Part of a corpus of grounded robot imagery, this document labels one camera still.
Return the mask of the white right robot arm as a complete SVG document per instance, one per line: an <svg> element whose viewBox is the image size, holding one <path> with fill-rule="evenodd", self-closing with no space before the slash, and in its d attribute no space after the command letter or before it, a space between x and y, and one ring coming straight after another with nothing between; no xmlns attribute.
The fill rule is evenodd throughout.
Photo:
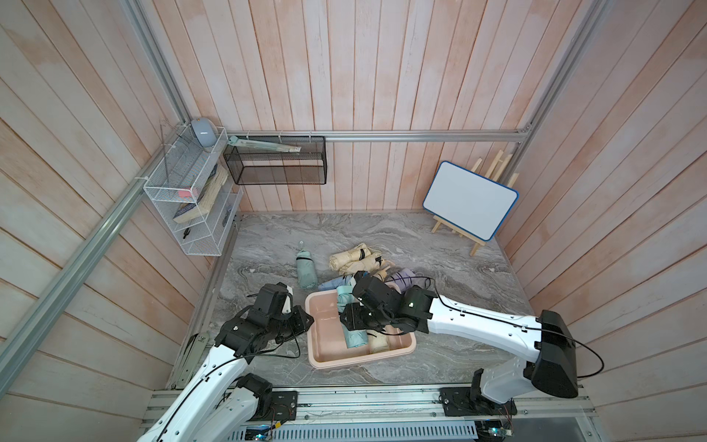
<svg viewBox="0 0 707 442"><path fill-rule="evenodd" d="M353 298L339 314L348 331L401 334L426 333L462 337L496 347L512 355L495 368L476 370L467 392L443 388L440 392L448 416L512 416L515 398L542 392L559 399L579 394L576 350L562 316L554 311L518 316L465 305L441 295L432 277L416 276L400 292L371 274L353 278Z"/></svg>

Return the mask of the mint green umbrella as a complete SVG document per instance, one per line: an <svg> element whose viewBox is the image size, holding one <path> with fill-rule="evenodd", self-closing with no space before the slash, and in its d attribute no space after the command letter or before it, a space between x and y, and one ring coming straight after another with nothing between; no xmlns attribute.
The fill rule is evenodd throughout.
<svg viewBox="0 0 707 442"><path fill-rule="evenodd" d="M296 271L298 272L298 285L302 289L314 289L319 285L318 276L311 252L306 249L305 243L298 243L299 251L296 254Z"/></svg>

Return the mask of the beige umbrella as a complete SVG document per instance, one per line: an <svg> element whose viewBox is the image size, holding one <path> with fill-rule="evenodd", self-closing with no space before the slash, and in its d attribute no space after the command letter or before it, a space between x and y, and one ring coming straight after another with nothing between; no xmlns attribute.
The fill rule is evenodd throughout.
<svg viewBox="0 0 707 442"><path fill-rule="evenodd" d="M368 331L366 335L370 353L378 354L390 351L390 343L388 342L387 335L377 333L376 331Z"/></svg>

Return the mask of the pink plastic storage box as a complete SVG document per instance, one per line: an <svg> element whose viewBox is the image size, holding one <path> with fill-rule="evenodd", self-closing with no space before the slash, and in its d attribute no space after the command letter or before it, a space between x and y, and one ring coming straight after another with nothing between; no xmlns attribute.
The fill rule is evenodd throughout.
<svg viewBox="0 0 707 442"><path fill-rule="evenodd" d="M308 295L305 301L305 310L314 318L314 324L307 332L309 363L319 370L360 366L393 357L403 357L412 354L417 347L413 333L392 336L393 330L388 327L387 336L390 351L372 354L369 352L368 345L348 348L344 340L344 330L339 321L336 290L320 291Z"/></svg>

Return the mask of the teal green umbrella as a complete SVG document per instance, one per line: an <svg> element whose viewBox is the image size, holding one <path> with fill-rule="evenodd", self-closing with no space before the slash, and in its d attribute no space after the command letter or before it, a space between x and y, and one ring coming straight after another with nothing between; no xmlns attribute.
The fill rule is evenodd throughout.
<svg viewBox="0 0 707 442"><path fill-rule="evenodd" d="M337 311L343 313L347 305L356 303L357 300L353 296L353 287L351 285L340 285L336 288L337 291ZM348 348L359 348L368 345L368 335L366 331L349 331L345 326L344 340Z"/></svg>

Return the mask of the lilac umbrella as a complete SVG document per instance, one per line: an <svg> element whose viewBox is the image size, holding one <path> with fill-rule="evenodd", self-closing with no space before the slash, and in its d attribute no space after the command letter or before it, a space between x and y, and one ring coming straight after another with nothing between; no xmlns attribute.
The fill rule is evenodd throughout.
<svg viewBox="0 0 707 442"><path fill-rule="evenodd" d="M409 288L411 288L418 280L418 276L408 268L403 268L394 274L392 274L388 281L398 288L401 294L404 294Z"/></svg>

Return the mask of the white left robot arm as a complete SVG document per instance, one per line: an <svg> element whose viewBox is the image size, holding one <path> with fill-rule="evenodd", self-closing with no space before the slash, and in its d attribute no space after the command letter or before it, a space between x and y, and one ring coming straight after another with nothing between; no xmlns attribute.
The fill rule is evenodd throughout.
<svg viewBox="0 0 707 442"><path fill-rule="evenodd" d="M264 285L254 298L222 325L196 374L142 441L220 441L254 416L274 416L272 383L248 373L249 364L276 357L314 319L294 304L292 288L283 283Z"/></svg>

